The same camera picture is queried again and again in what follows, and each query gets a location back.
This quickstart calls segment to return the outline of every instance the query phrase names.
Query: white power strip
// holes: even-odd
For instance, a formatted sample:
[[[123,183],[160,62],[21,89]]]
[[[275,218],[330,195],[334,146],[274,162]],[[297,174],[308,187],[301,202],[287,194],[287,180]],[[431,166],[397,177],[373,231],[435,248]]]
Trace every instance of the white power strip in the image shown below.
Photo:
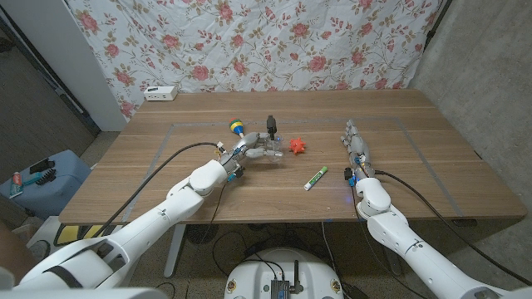
[[[177,96],[177,86],[148,86],[144,91],[147,100],[173,100]]]

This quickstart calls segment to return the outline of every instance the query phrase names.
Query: floral fabric backdrop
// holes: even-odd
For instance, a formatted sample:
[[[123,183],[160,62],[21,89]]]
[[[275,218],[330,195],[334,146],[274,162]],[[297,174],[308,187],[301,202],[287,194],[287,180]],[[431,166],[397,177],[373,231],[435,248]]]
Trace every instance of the floral fabric backdrop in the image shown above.
[[[442,0],[68,0],[129,120],[179,92],[408,85]]]

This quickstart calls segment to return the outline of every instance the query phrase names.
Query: green highlighter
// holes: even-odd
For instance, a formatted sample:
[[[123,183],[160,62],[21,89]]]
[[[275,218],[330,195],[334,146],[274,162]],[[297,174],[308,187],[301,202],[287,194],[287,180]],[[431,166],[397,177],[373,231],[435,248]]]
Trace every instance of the green highlighter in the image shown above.
[[[323,166],[322,170],[320,170],[316,175],[314,175],[313,178],[311,178],[308,183],[306,183],[303,188],[307,191],[309,191],[314,184],[327,172],[327,166]]]

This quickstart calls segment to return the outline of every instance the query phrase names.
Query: blue bin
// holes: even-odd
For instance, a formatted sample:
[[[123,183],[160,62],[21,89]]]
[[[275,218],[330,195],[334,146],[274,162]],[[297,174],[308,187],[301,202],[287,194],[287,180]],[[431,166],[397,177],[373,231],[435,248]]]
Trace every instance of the blue bin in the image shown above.
[[[91,173],[91,169],[69,149],[48,159],[56,163],[53,167],[57,171],[56,179],[41,186],[35,183],[24,186],[24,192],[11,199],[43,220],[59,215]],[[29,167],[20,174],[22,181],[25,181],[30,174]],[[0,185],[0,194],[8,199],[10,188],[11,179]]]

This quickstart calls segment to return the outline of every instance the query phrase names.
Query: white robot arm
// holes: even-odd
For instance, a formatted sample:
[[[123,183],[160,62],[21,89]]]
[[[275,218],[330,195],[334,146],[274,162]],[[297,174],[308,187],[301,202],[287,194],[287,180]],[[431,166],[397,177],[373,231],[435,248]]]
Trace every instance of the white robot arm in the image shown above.
[[[107,289],[118,287],[134,262],[176,223],[194,214],[216,184],[239,177],[245,157],[283,155],[267,146],[269,135],[250,133],[219,161],[211,160],[176,184],[166,200],[109,236],[76,241],[36,265],[13,288],[19,290],[61,290],[69,288]]]
[[[355,184],[357,195],[362,198],[357,204],[357,213],[367,220],[369,233],[402,257],[438,298],[522,296],[468,277],[411,230],[405,216],[392,205],[381,182],[373,178],[375,171],[371,169],[369,149],[352,120],[348,121],[346,136],[342,136],[341,141],[347,146],[352,164],[350,184]]]

